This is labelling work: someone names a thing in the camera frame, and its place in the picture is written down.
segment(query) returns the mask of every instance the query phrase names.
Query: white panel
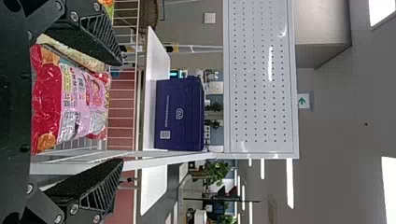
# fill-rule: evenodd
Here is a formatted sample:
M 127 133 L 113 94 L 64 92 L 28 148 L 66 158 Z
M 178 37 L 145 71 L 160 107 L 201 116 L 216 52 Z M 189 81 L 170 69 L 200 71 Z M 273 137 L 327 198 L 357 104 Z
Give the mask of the white panel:
M 224 0 L 226 150 L 298 157 L 297 86 L 288 0 Z
M 148 28 L 147 43 L 143 150 L 154 148 L 157 80 L 169 79 L 171 67 L 169 55 L 151 27 Z

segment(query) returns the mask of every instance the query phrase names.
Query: white pegboard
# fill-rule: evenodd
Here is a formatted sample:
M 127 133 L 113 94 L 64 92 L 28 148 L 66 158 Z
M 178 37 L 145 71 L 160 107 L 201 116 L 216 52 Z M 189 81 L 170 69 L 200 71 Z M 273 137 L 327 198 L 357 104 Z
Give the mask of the white pegboard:
M 298 157 L 290 0 L 224 0 L 225 148 Z

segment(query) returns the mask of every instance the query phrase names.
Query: red snack bag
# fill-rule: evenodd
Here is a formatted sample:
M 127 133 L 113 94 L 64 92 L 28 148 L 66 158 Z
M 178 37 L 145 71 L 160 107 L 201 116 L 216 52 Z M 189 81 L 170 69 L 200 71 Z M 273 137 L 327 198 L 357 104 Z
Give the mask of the red snack bag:
M 37 72 L 33 91 L 33 153 L 106 127 L 106 83 L 41 46 L 31 50 Z

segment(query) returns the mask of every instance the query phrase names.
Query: blue cardboard box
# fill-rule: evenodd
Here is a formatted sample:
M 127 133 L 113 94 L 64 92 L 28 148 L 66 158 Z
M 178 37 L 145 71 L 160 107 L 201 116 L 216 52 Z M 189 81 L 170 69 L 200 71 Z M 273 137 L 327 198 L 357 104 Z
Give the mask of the blue cardboard box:
M 205 93 L 198 77 L 157 81 L 154 147 L 204 148 Z

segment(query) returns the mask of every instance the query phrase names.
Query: potted plant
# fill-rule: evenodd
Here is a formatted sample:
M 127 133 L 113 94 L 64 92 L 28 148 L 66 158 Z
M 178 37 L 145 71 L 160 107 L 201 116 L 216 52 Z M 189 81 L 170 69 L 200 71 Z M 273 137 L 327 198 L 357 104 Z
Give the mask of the potted plant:
M 235 217 L 225 215 L 220 218 L 219 224 L 237 224 L 237 221 Z
M 208 161 L 205 164 L 204 169 L 191 172 L 193 179 L 206 179 L 207 185 L 216 184 L 217 186 L 222 185 L 222 179 L 231 171 L 231 167 L 227 162 L 223 161 Z

